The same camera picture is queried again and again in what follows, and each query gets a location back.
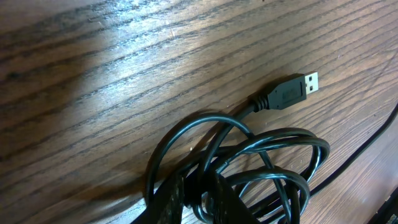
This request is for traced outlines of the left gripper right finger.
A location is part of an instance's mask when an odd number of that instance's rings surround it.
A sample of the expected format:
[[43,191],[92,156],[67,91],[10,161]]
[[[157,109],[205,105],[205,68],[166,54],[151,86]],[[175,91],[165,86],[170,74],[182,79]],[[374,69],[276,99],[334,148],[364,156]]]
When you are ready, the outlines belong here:
[[259,221],[249,212],[241,199],[235,194],[226,179],[216,173],[211,174],[211,198],[213,199],[213,223],[259,223]]

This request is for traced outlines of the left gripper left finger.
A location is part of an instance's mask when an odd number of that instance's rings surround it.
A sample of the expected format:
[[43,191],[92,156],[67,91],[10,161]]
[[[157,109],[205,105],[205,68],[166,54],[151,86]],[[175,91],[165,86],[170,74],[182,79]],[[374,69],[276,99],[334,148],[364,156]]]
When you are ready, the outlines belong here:
[[132,224],[180,224],[183,200],[183,177],[173,175],[157,189],[154,200]]

